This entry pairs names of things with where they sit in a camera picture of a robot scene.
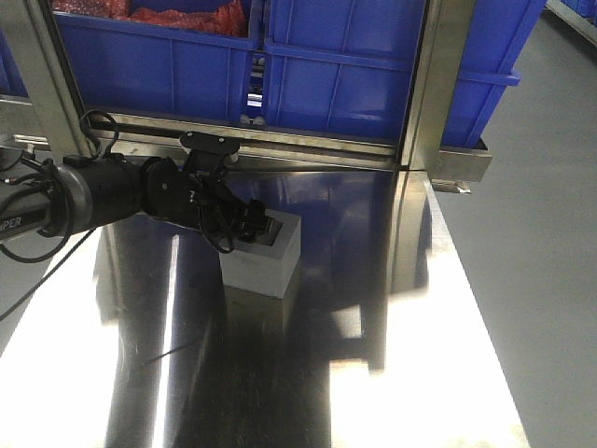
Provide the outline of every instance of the gray block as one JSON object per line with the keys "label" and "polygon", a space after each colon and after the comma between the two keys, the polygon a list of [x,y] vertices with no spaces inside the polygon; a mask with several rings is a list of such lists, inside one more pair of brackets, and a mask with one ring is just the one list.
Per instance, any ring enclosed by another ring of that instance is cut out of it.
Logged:
{"label": "gray block", "polygon": [[300,257],[300,217],[268,210],[269,217],[283,223],[272,246],[235,241],[236,250],[220,254],[222,280],[264,296],[284,297]]}

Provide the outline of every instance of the robotic arm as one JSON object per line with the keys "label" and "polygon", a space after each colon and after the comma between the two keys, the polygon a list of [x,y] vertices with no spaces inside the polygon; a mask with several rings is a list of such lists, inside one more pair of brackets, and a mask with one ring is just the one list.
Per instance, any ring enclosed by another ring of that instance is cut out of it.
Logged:
{"label": "robotic arm", "polygon": [[66,239],[140,211],[200,232],[223,253],[234,250],[234,239],[252,243],[272,230],[263,203],[243,202],[224,181],[224,161],[238,152],[238,140],[189,132],[180,143],[190,150],[182,170],[172,159],[139,166],[109,152],[67,156],[60,165],[23,159],[35,172],[0,185],[0,242],[29,231]]}

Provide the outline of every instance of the gray floor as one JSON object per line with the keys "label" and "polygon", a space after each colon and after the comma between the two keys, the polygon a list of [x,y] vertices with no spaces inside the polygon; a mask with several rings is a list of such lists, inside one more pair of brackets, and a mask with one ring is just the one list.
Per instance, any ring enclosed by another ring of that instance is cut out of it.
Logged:
{"label": "gray floor", "polygon": [[484,139],[439,194],[534,448],[597,447],[597,49],[544,14]]}

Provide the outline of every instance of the blue plastic crate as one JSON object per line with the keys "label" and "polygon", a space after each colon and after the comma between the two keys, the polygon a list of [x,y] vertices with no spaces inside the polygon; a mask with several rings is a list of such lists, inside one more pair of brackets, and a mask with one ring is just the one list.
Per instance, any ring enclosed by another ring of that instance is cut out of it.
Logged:
{"label": "blue plastic crate", "polygon": [[482,74],[462,70],[452,100],[442,144],[474,147],[481,138],[506,87],[517,86],[521,75]]}
{"label": "blue plastic crate", "polygon": [[[133,9],[210,11],[228,1],[135,0]],[[262,0],[244,0],[243,7],[250,9],[247,38],[64,13],[55,17],[86,104],[236,122],[246,109]],[[10,83],[2,88],[14,92]]]}
{"label": "blue plastic crate", "polygon": [[269,125],[397,139],[413,64],[265,43]]}
{"label": "blue plastic crate", "polygon": [[22,83],[21,74],[17,68],[10,48],[0,32],[0,93],[14,96],[27,96],[27,90]]}
{"label": "blue plastic crate", "polygon": [[478,0],[462,68],[509,74],[547,0]]}
{"label": "blue plastic crate", "polygon": [[424,0],[272,0],[269,37],[296,45],[413,60]]}
{"label": "blue plastic crate", "polygon": [[[272,126],[397,140],[412,63],[266,42],[263,106]],[[473,147],[507,86],[520,75],[462,70],[443,144]]]}
{"label": "blue plastic crate", "polygon": [[[462,67],[508,74],[546,1],[478,0]],[[410,61],[423,7],[421,0],[271,0],[269,36],[276,44]]]}
{"label": "blue plastic crate", "polygon": [[582,17],[593,17],[597,8],[595,0],[565,0],[564,3]]}

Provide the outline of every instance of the metal shelf frame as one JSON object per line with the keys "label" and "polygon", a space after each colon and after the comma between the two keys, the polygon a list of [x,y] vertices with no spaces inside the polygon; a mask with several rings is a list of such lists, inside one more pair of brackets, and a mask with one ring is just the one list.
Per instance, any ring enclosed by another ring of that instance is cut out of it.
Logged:
{"label": "metal shelf frame", "polygon": [[[13,3],[0,5],[0,28],[30,97],[0,96],[2,131],[16,134],[18,138],[33,136],[36,142],[38,137],[46,137],[52,152],[59,157],[74,152],[88,154],[89,144],[78,129],[84,105],[49,2]],[[137,155],[175,152],[175,139],[164,140],[162,135],[198,130],[245,139],[248,143],[241,155],[262,159],[264,166],[277,164],[288,170],[322,166],[327,169],[413,170],[426,171],[442,179],[456,175],[453,180],[472,180],[467,177],[475,171],[472,177],[480,178],[483,171],[479,171],[478,166],[484,164],[472,162],[474,152],[461,154],[440,147],[475,4],[476,0],[427,1],[410,112],[405,134],[399,142],[115,114],[129,130],[116,150]],[[255,160],[246,164],[259,165]],[[448,172],[442,171],[446,165],[451,167]],[[462,170],[454,172],[454,166],[462,166]]]}
{"label": "metal shelf frame", "polygon": [[570,7],[560,0],[548,0],[548,9],[577,32],[583,35],[591,44],[597,47],[597,26],[594,26],[588,19],[576,14]]}

